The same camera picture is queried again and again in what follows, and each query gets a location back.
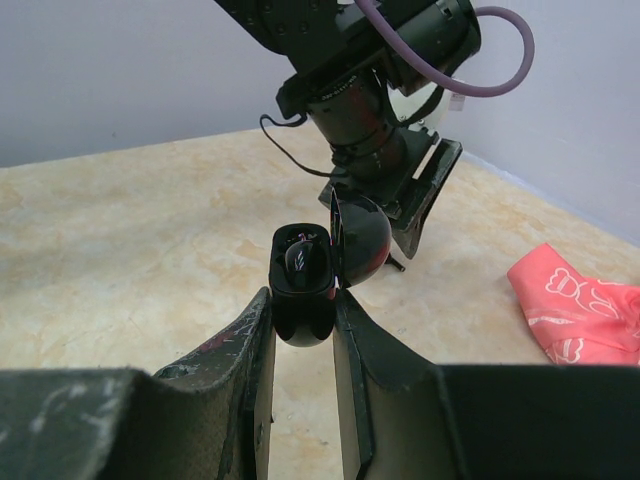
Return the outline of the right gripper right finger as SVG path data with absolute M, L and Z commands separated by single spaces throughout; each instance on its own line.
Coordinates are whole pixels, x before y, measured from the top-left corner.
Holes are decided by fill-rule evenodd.
M 336 298 L 347 479 L 635 479 L 633 367 L 438 365 Z

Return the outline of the black earbud charging case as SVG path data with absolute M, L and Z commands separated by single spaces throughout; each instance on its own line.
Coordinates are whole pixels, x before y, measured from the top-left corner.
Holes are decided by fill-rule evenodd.
M 316 249 L 316 280 L 295 290 L 285 276 L 285 252 L 299 240 Z M 371 199 L 344 187 L 330 193 L 330 227 L 313 223 L 288 224 L 272 237 L 269 287 L 272 318 L 278 336 L 295 347 L 312 347 L 326 340 L 337 316 L 337 291 L 358 285 L 386 263 L 392 241 L 390 221 Z

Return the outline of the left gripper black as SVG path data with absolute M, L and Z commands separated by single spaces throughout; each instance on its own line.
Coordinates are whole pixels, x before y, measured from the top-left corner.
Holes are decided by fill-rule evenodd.
M 403 255 L 413 259 L 424 223 L 462 152 L 460 142 L 443 139 L 435 131 L 397 129 L 383 149 L 390 166 L 382 166 L 373 179 L 337 167 L 319 201 L 329 204 L 335 184 L 375 201 L 392 219 L 392 236 Z

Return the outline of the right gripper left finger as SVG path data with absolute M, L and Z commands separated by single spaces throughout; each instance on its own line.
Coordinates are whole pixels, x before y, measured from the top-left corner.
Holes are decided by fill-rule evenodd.
M 1 374 L 5 479 L 264 479 L 275 333 L 260 289 L 226 328 L 154 374 Z

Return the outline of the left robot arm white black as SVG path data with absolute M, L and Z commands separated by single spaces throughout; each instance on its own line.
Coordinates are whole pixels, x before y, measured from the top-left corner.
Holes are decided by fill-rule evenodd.
M 286 126 L 311 120 L 328 142 L 334 166 L 328 187 L 374 201 L 404 256 L 414 257 L 424 223 L 463 151 L 460 143 L 419 125 L 443 89 L 437 88 L 415 115 L 400 119 L 391 91 L 410 95 L 424 80 L 355 5 L 224 0 L 221 7 L 294 67 L 276 101 Z

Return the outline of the black earbud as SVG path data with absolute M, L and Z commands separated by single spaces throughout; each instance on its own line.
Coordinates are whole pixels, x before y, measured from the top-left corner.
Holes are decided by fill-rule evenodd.
M 316 280 L 316 249 L 310 240 L 299 240 L 285 252 L 285 276 L 297 291 L 312 287 Z
M 404 272 L 406 270 L 406 268 L 399 261 L 397 261 L 395 258 L 389 257 L 387 259 L 386 263 L 388 265 L 393 266 L 394 268 L 396 268 L 400 272 Z

